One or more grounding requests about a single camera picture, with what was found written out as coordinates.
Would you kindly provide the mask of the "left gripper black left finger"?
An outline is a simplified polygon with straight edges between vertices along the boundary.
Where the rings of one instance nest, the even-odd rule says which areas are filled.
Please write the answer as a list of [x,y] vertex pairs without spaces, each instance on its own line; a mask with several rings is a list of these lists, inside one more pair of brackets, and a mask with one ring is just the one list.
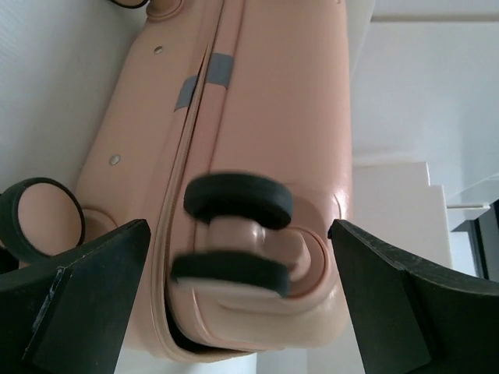
[[145,220],[1,276],[3,373],[113,373],[150,244]]

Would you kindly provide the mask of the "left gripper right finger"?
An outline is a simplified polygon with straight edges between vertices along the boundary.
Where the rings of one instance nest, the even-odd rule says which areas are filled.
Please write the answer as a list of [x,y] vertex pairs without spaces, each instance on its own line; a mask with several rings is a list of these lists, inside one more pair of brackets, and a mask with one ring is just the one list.
[[498,284],[390,245],[346,220],[328,231],[367,373],[496,373]]

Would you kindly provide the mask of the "pink hard-shell suitcase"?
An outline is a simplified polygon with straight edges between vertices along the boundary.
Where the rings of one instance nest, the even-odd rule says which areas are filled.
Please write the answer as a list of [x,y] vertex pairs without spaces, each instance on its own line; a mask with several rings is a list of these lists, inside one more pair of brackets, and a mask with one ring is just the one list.
[[216,362],[330,342],[347,316],[327,230],[351,212],[343,1],[123,1],[145,8],[74,191],[1,197],[23,265],[144,219],[126,344]]

